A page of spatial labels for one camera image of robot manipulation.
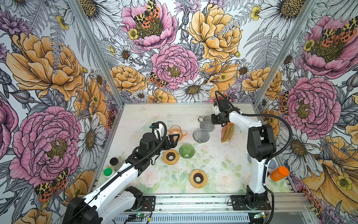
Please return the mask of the clear grey glass carafe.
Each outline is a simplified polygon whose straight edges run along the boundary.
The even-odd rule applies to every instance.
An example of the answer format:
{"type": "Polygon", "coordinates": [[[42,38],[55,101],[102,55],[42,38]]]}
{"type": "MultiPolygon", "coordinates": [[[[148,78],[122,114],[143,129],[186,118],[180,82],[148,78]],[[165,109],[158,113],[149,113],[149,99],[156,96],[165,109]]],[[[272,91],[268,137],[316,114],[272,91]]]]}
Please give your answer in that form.
{"type": "Polygon", "coordinates": [[[207,132],[212,132],[215,129],[215,125],[211,121],[211,116],[200,116],[198,118],[198,122],[200,123],[200,129],[203,129],[207,132]]]}

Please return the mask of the orange coffee filter pack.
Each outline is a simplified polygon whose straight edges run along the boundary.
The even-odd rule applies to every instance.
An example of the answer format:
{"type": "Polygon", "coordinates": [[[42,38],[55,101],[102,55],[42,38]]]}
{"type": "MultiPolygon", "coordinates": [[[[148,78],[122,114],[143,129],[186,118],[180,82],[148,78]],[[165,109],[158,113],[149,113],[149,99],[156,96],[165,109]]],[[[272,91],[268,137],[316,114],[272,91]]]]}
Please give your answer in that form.
{"type": "Polygon", "coordinates": [[[232,122],[227,123],[222,127],[221,142],[229,142],[235,132],[235,124],[232,122]]]}

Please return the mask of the clear grey glass dripper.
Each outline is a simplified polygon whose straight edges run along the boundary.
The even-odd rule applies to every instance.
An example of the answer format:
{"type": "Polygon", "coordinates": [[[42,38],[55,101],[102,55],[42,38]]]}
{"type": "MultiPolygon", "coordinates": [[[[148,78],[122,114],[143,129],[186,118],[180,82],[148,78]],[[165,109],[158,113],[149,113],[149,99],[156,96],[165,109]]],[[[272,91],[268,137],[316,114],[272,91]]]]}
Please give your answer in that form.
{"type": "Polygon", "coordinates": [[[193,139],[198,143],[205,143],[209,140],[210,135],[209,133],[204,129],[196,129],[193,131],[193,139]]]}

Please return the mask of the wooden ring holder front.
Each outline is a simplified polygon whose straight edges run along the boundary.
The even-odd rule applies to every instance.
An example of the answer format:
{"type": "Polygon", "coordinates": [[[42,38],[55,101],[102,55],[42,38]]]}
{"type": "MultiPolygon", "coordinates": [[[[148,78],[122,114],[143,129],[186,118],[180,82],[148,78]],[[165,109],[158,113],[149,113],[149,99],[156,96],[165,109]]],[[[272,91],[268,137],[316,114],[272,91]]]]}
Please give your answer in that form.
{"type": "Polygon", "coordinates": [[[201,189],[206,186],[208,178],[203,170],[196,169],[190,174],[190,183],[193,187],[201,189]]]}

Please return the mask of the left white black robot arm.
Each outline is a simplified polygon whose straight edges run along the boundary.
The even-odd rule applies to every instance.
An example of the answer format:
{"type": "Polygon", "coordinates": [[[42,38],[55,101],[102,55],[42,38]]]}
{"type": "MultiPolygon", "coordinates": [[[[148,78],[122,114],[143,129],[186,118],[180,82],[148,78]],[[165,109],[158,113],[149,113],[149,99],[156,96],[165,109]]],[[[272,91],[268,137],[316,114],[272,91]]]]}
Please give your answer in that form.
{"type": "Polygon", "coordinates": [[[145,133],[115,175],[84,198],[75,197],[70,201],[63,223],[105,224],[126,210],[136,210],[143,194],[129,184],[148,168],[155,155],[175,148],[179,137],[179,134],[156,137],[154,133],[145,133]]]}

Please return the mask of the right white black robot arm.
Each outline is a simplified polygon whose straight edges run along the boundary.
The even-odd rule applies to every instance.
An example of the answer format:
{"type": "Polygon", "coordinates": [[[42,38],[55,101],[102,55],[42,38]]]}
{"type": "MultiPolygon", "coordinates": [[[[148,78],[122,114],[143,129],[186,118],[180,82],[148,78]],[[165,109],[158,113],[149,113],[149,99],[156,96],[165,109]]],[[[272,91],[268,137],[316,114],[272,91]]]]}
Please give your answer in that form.
{"type": "Polygon", "coordinates": [[[269,159],[276,152],[277,147],[270,125],[255,121],[252,118],[258,114],[242,113],[234,107],[227,99],[220,99],[214,103],[214,114],[211,121],[214,125],[225,126],[233,123],[238,127],[247,130],[247,151],[251,157],[251,179],[247,186],[245,204],[253,209],[262,203],[266,203],[268,190],[266,187],[266,177],[269,159]]]}

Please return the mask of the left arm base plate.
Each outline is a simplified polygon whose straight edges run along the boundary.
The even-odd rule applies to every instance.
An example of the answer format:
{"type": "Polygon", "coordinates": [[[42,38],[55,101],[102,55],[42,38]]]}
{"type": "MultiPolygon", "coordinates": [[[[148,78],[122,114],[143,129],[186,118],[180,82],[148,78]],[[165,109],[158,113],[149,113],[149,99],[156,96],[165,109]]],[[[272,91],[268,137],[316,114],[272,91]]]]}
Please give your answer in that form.
{"type": "Polygon", "coordinates": [[[139,196],[136,198],[131,211],[154,211],[156,196],[139,196]]]}

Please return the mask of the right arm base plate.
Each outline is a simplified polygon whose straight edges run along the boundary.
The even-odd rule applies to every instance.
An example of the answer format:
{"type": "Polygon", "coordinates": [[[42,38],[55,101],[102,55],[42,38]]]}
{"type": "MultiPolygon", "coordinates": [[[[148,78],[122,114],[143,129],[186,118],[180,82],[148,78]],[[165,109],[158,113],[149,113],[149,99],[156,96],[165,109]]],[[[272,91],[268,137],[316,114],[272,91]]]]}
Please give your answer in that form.
{"type": "Polygon", "coordinates": [[[252,198],[247,199],[246,195],[232,195],[227,201],[227,205],[232,206],[234,211],[271,210],[271,205],[268,199],[253,201],[252,198]]]}

